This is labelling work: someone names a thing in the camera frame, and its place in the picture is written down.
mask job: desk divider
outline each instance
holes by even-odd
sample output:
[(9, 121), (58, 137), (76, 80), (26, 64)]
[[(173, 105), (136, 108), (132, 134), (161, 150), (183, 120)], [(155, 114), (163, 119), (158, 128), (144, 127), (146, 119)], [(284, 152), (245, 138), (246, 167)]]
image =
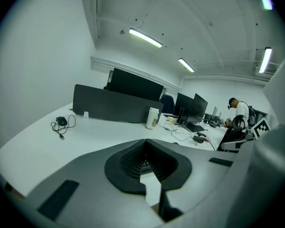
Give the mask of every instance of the desk divider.
[(146, 123), (150, 107), (159, 109), (159, 120), (163, 103), (89, 86), (75, 85), (73, 112), (77, 115), (83, 116), (84, 112), (88, 112), (90, 118)]

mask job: black partition panel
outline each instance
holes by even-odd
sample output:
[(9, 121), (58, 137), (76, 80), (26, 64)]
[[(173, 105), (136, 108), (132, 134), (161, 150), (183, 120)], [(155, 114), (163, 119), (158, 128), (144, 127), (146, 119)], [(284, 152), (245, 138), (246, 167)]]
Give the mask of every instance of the black partition panel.
[(163, 86), (149, 79), (114, 68), (110, 91), (159, 101)]
[(91, 118), (146, 123), (150, 107), (159, 109), (159, 119), (163, 103), (84, 85), (75, 85), (73, 112), (77, 115), (89, 112)]

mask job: keyboard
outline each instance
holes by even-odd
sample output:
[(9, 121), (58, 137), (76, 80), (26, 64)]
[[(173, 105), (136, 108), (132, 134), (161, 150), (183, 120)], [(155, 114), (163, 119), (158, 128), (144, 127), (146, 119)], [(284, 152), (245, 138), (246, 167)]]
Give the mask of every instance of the keyboard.
[(205, 129), (203, 129), (201, 126), (199, 125), (187, 125), (186, 128), (188, 128), (191, 132), (196, 133), (196, 132), (201, 132), (201, 131), (205, 131)]
[(164, 114), (164, 116), (166, 116), (166, 117), (170, 116), (170, 117), (173, 117), (173, 118), (176, 118), (176, 119), (179, 118), (179, 116), (174, 116), (174, 115), (165, 115)]
[(217, 127), (217, 126), (218, 126), (216, 123), (213, 123), (213, 124), (210, 123), (209, 125), (210, 125), (211, 127)]

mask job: ceiling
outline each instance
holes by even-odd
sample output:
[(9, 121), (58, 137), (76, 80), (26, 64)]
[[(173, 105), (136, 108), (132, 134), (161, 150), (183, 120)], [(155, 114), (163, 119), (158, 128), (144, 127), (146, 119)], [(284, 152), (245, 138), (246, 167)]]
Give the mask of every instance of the ceiling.
[[(261, 0), (90, 0), (95, 46), (118, 41), (143, 53), (178, 75), (237, 75), (268, 80), (285, 57), (285, 28), (276, 11), (264, 10)], [(163, 46), (132, 35), (134, 28)], [(273, 53), (259, 74), (265, 47)], [(179, 62), (184, 58), (195, 72)]]

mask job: white bottle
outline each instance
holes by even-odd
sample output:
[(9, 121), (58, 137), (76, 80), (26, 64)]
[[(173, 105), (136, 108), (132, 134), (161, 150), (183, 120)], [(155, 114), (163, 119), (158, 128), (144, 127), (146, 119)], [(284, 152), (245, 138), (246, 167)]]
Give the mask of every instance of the white bottle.
[(150, 107), (146, 128), (152, 130), (157, 124), (159, 109)]

